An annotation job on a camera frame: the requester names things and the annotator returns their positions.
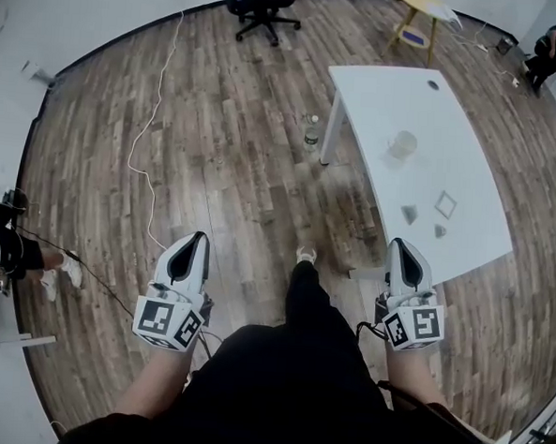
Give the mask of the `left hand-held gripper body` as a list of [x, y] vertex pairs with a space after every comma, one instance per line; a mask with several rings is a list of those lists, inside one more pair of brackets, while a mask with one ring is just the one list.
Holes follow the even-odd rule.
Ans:
[[157, 348], [186, 352], [210, 321], [213, 302], [199, 280], [171, 281], [154, 274], [138, 297], [132, 331]]

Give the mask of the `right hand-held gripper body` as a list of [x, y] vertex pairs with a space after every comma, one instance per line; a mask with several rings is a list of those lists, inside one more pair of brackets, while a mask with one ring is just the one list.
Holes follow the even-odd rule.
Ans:
[[385, 292], [375, 307], [376, 319], [394, 351], [426, 348], [443, 340], [445, 313], [434, 289], [399, 296]]

